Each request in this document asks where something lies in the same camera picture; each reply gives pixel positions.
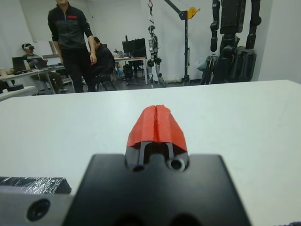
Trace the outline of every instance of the black pants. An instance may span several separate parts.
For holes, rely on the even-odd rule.
[[[62,57],[67,73],[73,80],[76,93],[83,93],[81,76],[84,76],[89,91],[95,91],[94,77],[92,76],[92,65],[90,54],[84,49],[62,49]]]

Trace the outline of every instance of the black humanoid robot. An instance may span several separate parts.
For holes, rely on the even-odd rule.
[[[237,33],[241,33],[244,25],[246,0],[222,0],[221,54],[208,58],[208,70],[203,75],[203,84],[250,81],[256,61],[253,50],[256,40],[257,26],[261,24],[260,1],[252,0],[252,16],[250,32],[247,38],[246,48],[239,47]],[[211,51],[217,50],[217,30],[220,25],[219,0],[213,0],[214,22],[211,24],[212,39]]]

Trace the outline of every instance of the humanoid robot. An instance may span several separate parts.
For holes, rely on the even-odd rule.
[[[152,74],[152,68],[156,65],[156,73],[158,76],[159,83],[163,86],[166,87],[166,84],[164,82],[163,76],[160,73],[160,63],[162,60],[158,57],[158,38],[155,35],[155,26],[151,25],[149,27],[149,32],[150,32],[150,37],[149,37],[149,45],[150,45],[150,59],[147,62],[147,67],[148,67],[148,78],[150,80],[150,85],[152,88],[154,88],[154,75]]]
[[[256,57],[254,46],[257,26],[261,24],[259,16],[261,0],[251,0],[252,14],[250,32],[245,48],[238,48],[239,38],[244,25],[246,0],[213,0],[214,22],[211,24],[212,39],[211,51],[217,50],[217,31],[220,27],[220,7],[222,7],[221,19],[221,54],[214,66],[213,83],[250,81]]]

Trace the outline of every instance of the desk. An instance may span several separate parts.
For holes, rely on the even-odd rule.
[[[9,99],[11,97],[22,97],[26,95],[31,95],[34,92],[36,92],[36,87],[34,86],[26,86],[24,89],[17,90],[17,91],[11,91],[7,93],[1,93],[0,94],[0,101]]]
[[[65,67],[64,66],[54,66],[54,67],[49,67],[49,68],[46,68],[46,69],[43,69],[43,70],[33,70],[31,72],[27,72],[27,73],[23,73],[23,74],[18,74],[18,75],[8,75],[6,77],[2,77],[0,76],[0,80],[1,81],[6,81],[8,83],[8,86],[13,86],[13,83],[11,82],[12,80],[16,80],[16,79],[20,79],[20,78],[25,78],[25,77],[30,77],[30,76],[33,76],[33,75],[36,75],[36,74],[41,74],[41,73],[45,73],[46,76],[47,76],[47,80],[48,80],[48,83],[51,87],[51,90],[52,90],[52,93],[55,93],[54,92],[54,89],[52,87],[52,83],[50,81],[50,77],[48,75],[48,72],[50,71],[56,71],[56,70],[61,70],[61,69],[64,69]]]
[[[224,157],[253,225],[285,225],[300,220],[300,96],[297,83],[269,81],[11,98],[1,176],[66,177],[74,193],[93,154],[124,154],[142,110],[164,104],[190,154]]]
[[[125,61],[135,61],[135,60],[143,60],[143,63],[144,63],[144,76],[145,76],[145,84],[147,85],[148,84],[148,80],[147,80],[147,70],[146,70],[146,67],[147,67],[147,61],[146,61],[146,56],[143,56],[143,57],[132,57],[132,58],[129,58],[129,57],[124,57],[124,58],[115,58],[115,62],[118,63],[118,62],[125,62]]]

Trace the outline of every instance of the office chair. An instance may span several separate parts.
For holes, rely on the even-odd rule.
[[[104,82],[109,82],[111,86],[114,88],[114,90],[117,90],[112,83],[110,75],[113,73],[114,68],[113,67],[97,67],[92,72],[92,75],[95,76],[95,83],[97,85],[96,91],[99,91],[101,89],[101,85],[105,88],[106,91],[108,89],[104,85]]]

